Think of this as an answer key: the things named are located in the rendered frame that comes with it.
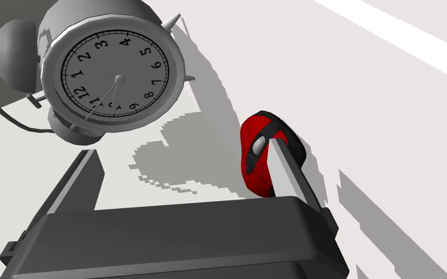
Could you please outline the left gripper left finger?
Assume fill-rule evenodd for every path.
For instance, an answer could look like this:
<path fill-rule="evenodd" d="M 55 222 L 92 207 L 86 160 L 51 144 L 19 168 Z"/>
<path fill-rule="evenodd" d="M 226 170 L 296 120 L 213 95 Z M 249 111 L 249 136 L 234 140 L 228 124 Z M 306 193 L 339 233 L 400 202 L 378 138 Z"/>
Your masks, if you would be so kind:
<path fill-rule="evenodd" d="M 44 214 L 94 210 L 104 176 L 96 149 L 82 150 L 43 204 Z"/>

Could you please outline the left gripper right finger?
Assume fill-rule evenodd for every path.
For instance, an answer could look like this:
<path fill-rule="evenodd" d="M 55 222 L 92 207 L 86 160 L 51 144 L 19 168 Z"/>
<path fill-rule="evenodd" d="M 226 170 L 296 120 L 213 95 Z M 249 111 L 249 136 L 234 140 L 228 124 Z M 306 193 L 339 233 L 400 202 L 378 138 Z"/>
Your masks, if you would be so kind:
<path fill-rule="evenodd" d="M 268 168 L 275 196 L 297 197 L 313 210 L 322 213 L 322 206 L 283 139 L 269 140 Z"/>

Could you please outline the red and black computer mouse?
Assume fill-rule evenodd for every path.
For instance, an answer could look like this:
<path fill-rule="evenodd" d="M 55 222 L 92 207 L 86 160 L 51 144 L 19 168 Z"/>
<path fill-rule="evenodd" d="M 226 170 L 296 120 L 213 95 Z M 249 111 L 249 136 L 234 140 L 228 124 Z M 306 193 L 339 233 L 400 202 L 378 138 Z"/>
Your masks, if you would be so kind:
<path fill-rule="evenodd" d="M 249 191 L 264 198 L 275 196 L 267 165 L 268 143 L 273 138 L 285 141 L 299 167 L 307 156 L 300 137 L 276 115 L 262 110 L 244 121 L 240 128 L 242 177 Z"/>

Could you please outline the grey alarm clock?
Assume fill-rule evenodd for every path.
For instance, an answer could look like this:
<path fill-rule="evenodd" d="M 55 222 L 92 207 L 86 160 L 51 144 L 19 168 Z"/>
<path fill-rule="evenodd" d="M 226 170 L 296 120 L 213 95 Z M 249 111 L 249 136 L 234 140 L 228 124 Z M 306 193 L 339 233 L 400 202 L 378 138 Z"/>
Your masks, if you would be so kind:
<path fill-rule="evenodd" d="M 82 146 L 154 122 L 193 80 L 171 35 L 180 16 L 161 20 L 143 0 L 57 0 L 40 25 L 5 23 L 0 77 L 36 108 L 47 100 L 50 127 L 0 115 Z"/>

